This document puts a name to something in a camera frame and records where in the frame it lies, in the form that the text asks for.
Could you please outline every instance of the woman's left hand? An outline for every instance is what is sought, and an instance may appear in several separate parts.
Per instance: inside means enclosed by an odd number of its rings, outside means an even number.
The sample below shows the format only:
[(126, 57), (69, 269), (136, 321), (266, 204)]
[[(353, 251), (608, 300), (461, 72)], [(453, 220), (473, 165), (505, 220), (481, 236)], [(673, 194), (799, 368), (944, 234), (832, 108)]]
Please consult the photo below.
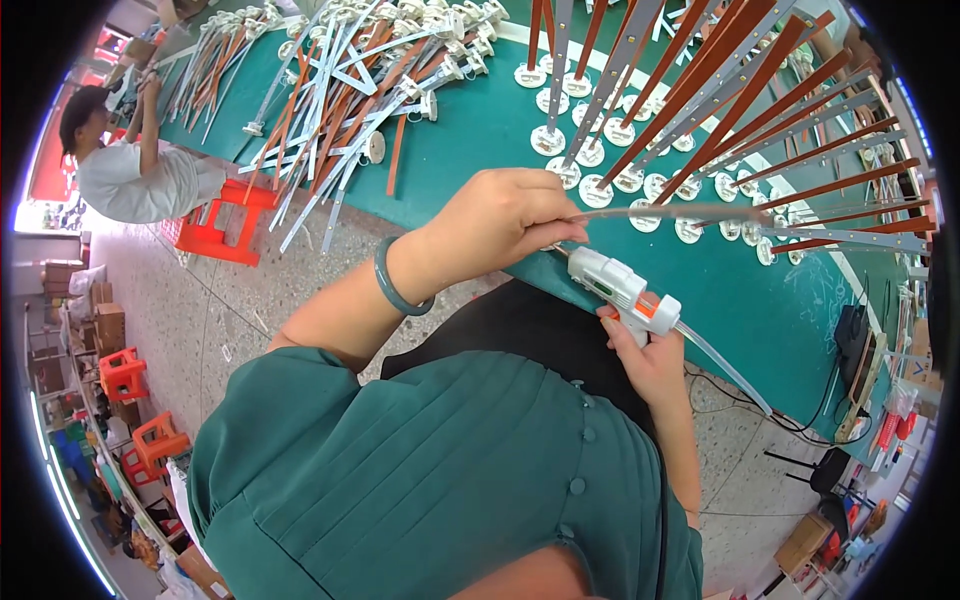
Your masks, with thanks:
[(586, 244), (584, 225), (563, 220), (578, 214), (556, 174), (491, 169), (470, 178), (436, 217), (409, 235), (418, 238), (421, 256), (429, 256), (424, 267), (443, 289), (557, 242)]

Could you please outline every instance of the white shirt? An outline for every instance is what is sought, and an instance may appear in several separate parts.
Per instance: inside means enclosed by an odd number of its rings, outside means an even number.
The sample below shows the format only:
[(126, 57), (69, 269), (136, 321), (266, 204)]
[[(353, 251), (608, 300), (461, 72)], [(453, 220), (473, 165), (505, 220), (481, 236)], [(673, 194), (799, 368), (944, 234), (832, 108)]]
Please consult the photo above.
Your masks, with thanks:
[(140, 143), (118, 139), (77, 166), (80, 195), (100, 214), (122, 223), (156, 223), (189, 214), (220, 197), (226, 172), (212, 161), (168, 146), (140, 177)]
[(793, 6), (808, 12), (814, 18), (830, 11), (833, 14), (833, 22), (827, 25), (827, 33), (837, 49), (843, 48), (844, 38), (847, 37), (847, 30), (850, 28), (850, 15), (840, 0), (797, 0)]

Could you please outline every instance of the black chair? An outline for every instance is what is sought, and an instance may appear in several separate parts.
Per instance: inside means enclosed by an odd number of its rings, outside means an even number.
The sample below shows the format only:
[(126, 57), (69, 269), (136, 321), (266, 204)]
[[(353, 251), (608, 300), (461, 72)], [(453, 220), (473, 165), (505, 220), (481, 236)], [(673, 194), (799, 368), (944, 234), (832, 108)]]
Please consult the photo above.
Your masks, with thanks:
[(793, 465), (812, 468), (813, 472), (809, 479), (803, 479), (797, 475), (786, 473), (787, 477), (803, 481), (810, 485), (810, 488), (820, 494), (820, 503), (817, 505), (817, 511), (820, 515), (833, 525), (837, 535), (840, 537), (840, 543), (850, 539), (850, 524), (847, 522), (847, 511), (844, 509), (843, 498), (833, 492), (833, 488), (840, 483), (840, 478), (847, 470), (847, 464), (851, 456), (841, 448), (831, 448), (824, 453), (824, 457), (819, 463), (804, 463), (792, 458), (780, 456), (773, 452), (763, 450), (767, 456), (786, 461)]

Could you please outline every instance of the worker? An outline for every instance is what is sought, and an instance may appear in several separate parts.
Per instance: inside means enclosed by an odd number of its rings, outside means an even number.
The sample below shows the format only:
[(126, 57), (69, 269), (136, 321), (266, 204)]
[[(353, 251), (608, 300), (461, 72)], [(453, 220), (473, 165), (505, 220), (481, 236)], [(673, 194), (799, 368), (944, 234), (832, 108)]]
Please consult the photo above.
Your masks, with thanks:
[[(841, 50), (850, 51), (852, 58), (844, 69), (836, 73), (837, 81), (846, 80), (848, 73), (866, 64), (879, 80), (883, 93), (887, 98), (890, 97), (889, 87), (894, 77), (893, 63), (876, 36), (851, 19), (844, 3), (840, 0), (797, 0), (794, 6), (813, 16), (820, 16), (827, 11), (833, 15), (833, 21), (814, 34), (810, 43), (823, 61), (832, 59)], [(846, 94), (850, 97), (854, 92), (848, 90)], [(857, 122), (864, 127), (876, 120), (867, 107), (859, 107), (854, 112)]]
[(611, 306), (598, 320), (515, 279), (357, 382), (438, 292), (587, 243), (579, 212), (547, 171), (478, 173), (233, 373), (187, 485), (236, 597), (701, 597), (677, 332), (640, 348)]
[(159, 148), (159, 91), (156, 73), (149, 74), (137, 91), (127, 133), (109, 146), (103, 142), (109, 90), (85, 85), (63, 109), (60, 142), (63, 154), (76, 160), (80, 195), (114, 221), (155, 223), (183, 217), (219, 198), (227, 178), (213, 159), (193, 157), (176, 146)]

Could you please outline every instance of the red plastic stool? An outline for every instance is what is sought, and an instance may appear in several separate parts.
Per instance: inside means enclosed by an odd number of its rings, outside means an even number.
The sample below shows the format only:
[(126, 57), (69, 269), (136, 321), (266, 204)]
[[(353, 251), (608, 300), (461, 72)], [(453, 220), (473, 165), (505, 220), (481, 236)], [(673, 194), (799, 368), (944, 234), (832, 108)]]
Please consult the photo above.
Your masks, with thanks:
[(140, 460), (136, 448), (130, 452), (124, 452), (120, 464), (127, 479), (135, 486), (143, 486), (160, 478), (159, 472), (154, 472), (149, 465)]
[(122, 402), (149, 394), (143, 383), (147, 361), (136, 357), (136, 346), (124, 348), (100, 359), (100, 386), (111, 402)]
[[(254, 187), (247, 198), (247, 203), (243, 204), (248, 185), (243, 181), (227, 180), (220, 190), (220, 198), (211, 203), (206, 225), (200, 225), (204, 208), (198, 206), (185, 217), (164, 219), (160, 223), (160, 233), (178, 250), (255, 267), (260, 262), (260, 254), (250, 250), (253, 231), (256, 229), (260, 212), (276, 208), (277, 197), (276, 193), (269, 189)], [(247, 207), (247, 215), (244, 218), (243, 228), (240, 229), (236, 246), (225, 244), (225, 233), (214, 227), (217, 222), (217, 213), (220, 211), (220, 203), (224, 202)]]
[[(151, 433), (155, 436), (152, 440), (147, 441), (145, 438)], [(133, 438), (133, 448), (140, 460), (146, 465), (146, 469), (156, 477), (166, 472), (167, 469), (163, 464), (158, 466), (156, 461), (162, 463), (166, 457), (176, 456), (190, 446), (190, 438), (185, 433), (177, 433), (177, 430), (174, 429), (173, 415), (170, 411), (143, 423), (133, 430), (131, 437)]]

